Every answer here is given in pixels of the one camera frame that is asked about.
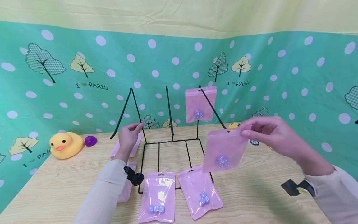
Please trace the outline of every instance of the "cartoon tree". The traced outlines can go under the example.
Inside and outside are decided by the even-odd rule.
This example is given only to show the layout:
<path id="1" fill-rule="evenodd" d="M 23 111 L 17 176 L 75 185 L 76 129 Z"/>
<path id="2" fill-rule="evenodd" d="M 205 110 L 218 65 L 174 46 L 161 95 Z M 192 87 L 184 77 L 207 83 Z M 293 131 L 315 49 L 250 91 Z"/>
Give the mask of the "cartoon tree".
<path id="1" fill-rule="evenodd" d="M 53 83 L 56 82 L 52 75 L 58 75 L 66 71 L 59 60 L 54 59 L 48 51 L 42 50 L 34 43 L 29 44 L 26 63 L 35 72 L 50 76 Z"/>
<path id="2" fill-rule="evenodd" d="M 34 147 L 37 142 L 38 140 L 36 138 L 18 137 L 17 139 L 15 139 L 14 144 L 11 146 L 9 154 L 16 155 L 26 150 L 32 153 L 32 150 L 30 148 Z"/>
<path id="3" fill-rule="evenodd" d="M 252 116 L 261 116 L 261 117 L 266 117 L 269 116 L 269 109 L 267 109 L 266 107 L 262 108 L 259 111 L 256 111 Z"/>
<path id="4" fill-rule="evenodd" d="M 144 117 L 144 119 L 142 120 L 142 122 L 144 123 L 145 129 L 153 129 L 153 128 L 160 127 L 159 123 L 157 121 L 155 121 L 155 119 L 149 115 L 146 115 Z"/>
<path id="5" fill-rule="evenodd" d="M 232 65 L 231 70 L 233 70 L 234 72 L 240 72 L 240 77 L 242 72 L 248 72 L 251 70 L 251 65 L 249 64 L 246 56 L 243 56 L 242 58 L 240 58 L 240 60 L 238 60 Z"/>
<path id="6" fill-rule="evenodd" d="M 358 86 L 353 86 L 349 93 L 344 95 L 345 101 L 350 105 L 350 107 L 358 110 Z"/>
<path id="7" fill-rule="evenodd" d="M 84 72 L 86 78 L 88 78 L 87 73 L 94 72 L 92 67 L 87 64 L 87 62 L 78 54 L 74 56 L 74 59 L 71 61 L 70 66 L 72 70 L 75 70 L 77 72 Z"/>
<path id="8" fill-rule="evenodd" d="M 178 124 L 175 123 L 175 121 L 171 121 L 173 124 L 173 127 L 178 127 Z M 170 128 L 170 119 L 168 119 L 166 122 L 163 123 L 162 125 L 163 128 Z"/>
<path id="9" fill-rule="evenodd" d="M 228 69 L 227 69 L 226 57 L 225 57 L 225 53 L 223 52 L 216 60 L 216 62 L 210 67 L 208 76 L 209 77 L 215 76 L 214 82 L 216 82 L 217 76 L 224 74 L 225 72 L 227 72 L 227 70 Z"/>

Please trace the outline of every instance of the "black metal stand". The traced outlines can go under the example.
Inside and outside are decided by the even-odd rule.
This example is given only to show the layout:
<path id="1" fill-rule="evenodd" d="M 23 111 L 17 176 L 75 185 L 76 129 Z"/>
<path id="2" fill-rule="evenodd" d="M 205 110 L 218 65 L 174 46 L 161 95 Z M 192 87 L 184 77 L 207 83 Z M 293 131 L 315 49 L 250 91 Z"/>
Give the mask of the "black metal stand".
<path id="1" fill-rule="evenodd" d="M 151 145 L 151 144 L 158 144 L 158 172 L 160 172 L 160 169 L 159 169 L 159 161 L 160 161 L 160 144 L 161 143 L 169 143 L 169 142 L 185 142 L 185 146 L 187 147 L 187 153 L 188 153 L 188 158 L 189 158 L 189 164 L 190 164 L 190 168 L 192 168 L 192 162 L 190 160 L 190 155 L 189 155 L 189 149 L 188 149 L 188 144 L 187 144 L 187 141 L 193 141 L 193 140 L 198 140 L 199 143 L 200 143 L 200 146 L 202 148 L 202 151 L 203 151 L 203 155 L 205 155 L 204 153 L 204 148 L 203 148 L 203 145 L 201 143 L 201 140 L 198 138 L 198 133 L 199 133 L 199 121 L 197 121 L 197 137 L 196 138 L 192 138 L 192 139 L 181 139 L 181 140 L 174 140 L 174 131 L 173 131 L 173 122 L 172 122 L 172 118 L 171 118 L 171 109 L 170 109 L 170 102 L 169 102 L 169 94 L 168 94 L 168 87 L 166 86 L 165 87 L 165 90 L 166 90 L 166 99 L 168 101 L 168 110 L 169 110 L 169 120 L 170 120 L 170 129 L 171 129 L 171 140 L 169 141 L 163 141 L 163 142 L 147 142 L 147 138 L 145 137 L 145 133 L 144 133 L 144 128 L 142 129 L 143 131 L 143 136 L 144 136 L 144 140 L 145 140 L 145 144 L 144 144 L 144 149 L 143 149 L 143 156 L 142 156 L 142 165 L 140 167 L 140 172 L 143 171 L 143 164 L 144 164 L 144 153 L 145 153 L 145 147 L 146 145 Z M 204 94 L 206 100 L 208 101 L 210 107 L 213 109 L 216 117 L 218 118 L 220 124 L 222 125 L 222 127 L 224 129 L 226 129 L 225 125 L 223 124 L 222 120 L 220 119 L 219 115 L 217 114 L 217 112 L 215 111 L 213 105 L 211 104 L 210 100 L 208 99 L 208 97 L 206 96 L 205 92 L 203 91 L 203 89 L 200 89 L 200 91 L 202 91 L 202 93 Z M 134 96 L 134 91 L 132 88 L 130 88 L 129 90 L 129 93 L 128 93 L 128 96 L 127 96 L 127 99 L 126 99 L 126 102 L 124 104 L 124 108 L 122 110 L 122 113 L 121 113 L 121 116 L 119 117 L 119 121 L 117 123 L 117 126 L 116 126 L 116 129 L 114 130 L 113 132 L 113 135 L 110 137 L 110 139 L 113 139 L 113 137 L 116 135 L 117 131 L 118 131 L 118 128 L 119 128 L 119 125 L 122 121 L 122 117 L 123 117 L 123 114 L 124 114 L 124 111 L 127 107 L 127 103 L 128 103 L 128 99 L 130 97 L 130 95 L 133 95 L 133 99 L 134 99 L 134 103 L 135 103 L 135 106 L 137 108 L 137 113 L 138 113 L 138 117 L 139 117 L 139 121 L 142 122 L 142 119 L 140 118 L 140 114 L 139 114 L 139 109 L 138 109 L 138 105 L 137 105 L 137 101 L 135 99 L 135 96 Z M 212 183 L 214 183 L 214 179 L 213 179 L 213 176 L 210 174 L 210 177 L 211 177 L 211 181 Z M 140 185 L 138 186 L 138 193 L 139 194 L 142 194 L 143 192 L 140 192 Z"/>

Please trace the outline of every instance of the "green polka dot backdrop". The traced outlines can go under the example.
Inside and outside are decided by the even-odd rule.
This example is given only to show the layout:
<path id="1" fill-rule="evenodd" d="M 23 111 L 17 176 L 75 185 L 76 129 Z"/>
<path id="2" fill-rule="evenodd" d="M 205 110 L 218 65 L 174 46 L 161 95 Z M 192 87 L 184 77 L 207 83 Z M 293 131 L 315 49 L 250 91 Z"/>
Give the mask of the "green polka dot backdrop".
<path id="1" fill-rule="evenodd" d="M 200 39 L 9 22 L 0 29 L 0 211 L 49 156 L 52 135 L 112 132 L 130 88 L 153 129 L 169 127 L 166 86 L 174 125 L 186 126 L 185 90 L 215 85 L 224 122 L 280 116 L 358 179 L 357 36 Z M 121 125 L 138 121 L 130 99 Z"/>

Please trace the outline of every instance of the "rubber duck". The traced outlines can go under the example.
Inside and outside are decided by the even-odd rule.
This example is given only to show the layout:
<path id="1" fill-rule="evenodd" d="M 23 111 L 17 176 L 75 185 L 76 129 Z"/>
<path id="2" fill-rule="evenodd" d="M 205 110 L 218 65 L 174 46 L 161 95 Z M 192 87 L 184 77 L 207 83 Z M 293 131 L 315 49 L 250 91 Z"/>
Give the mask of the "rubber duck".
<path id="1" fill-rule="evenodd" d="M 61 132 L 50 138 L 51 153 L 58 159 L 68 159 L 83 148 L 84 140 L 73 132 Z"/>

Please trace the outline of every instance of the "beige sleeve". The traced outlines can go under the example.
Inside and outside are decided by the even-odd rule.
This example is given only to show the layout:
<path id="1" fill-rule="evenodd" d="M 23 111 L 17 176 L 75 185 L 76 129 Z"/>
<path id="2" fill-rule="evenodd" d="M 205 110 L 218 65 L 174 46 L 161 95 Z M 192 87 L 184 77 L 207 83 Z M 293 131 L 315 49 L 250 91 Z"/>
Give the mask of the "beige sleeve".
<path id="1" fill-rule="evenodd" d="M 358 182 L 335 166 L 328 176 L 305 179 L 315 189 L 314 200 L 332 224 L 358 224 Z"/>
<path id="2" fill-rule="evenodd" d="M 127 180 L 123 167 L 126 163 L 109 161 L 98 175 L 79 208 L 74 224 L 110 224 L 119 196 Z"/>

